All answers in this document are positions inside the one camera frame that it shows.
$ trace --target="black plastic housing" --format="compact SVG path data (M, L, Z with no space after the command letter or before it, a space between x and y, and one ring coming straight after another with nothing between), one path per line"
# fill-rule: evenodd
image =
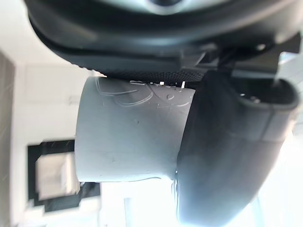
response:
M178 154L178 218L221 226L257 194L295 123L286 81L231 79L210 71L189 111Z

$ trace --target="white wall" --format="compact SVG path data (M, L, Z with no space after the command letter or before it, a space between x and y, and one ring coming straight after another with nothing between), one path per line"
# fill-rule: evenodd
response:
M92 71L72 65L19 65L15 76L10 188L11 223L54 225L69 218L97 221L100 201L83 200L80 208L44 214L27 202L27 146L43 140L74 138L80 95Z

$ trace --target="gray plastic cover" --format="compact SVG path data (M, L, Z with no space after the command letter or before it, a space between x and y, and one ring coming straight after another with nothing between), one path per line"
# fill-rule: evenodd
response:
M173 179L194 93L138 81L88 78L75 140L79 181Z

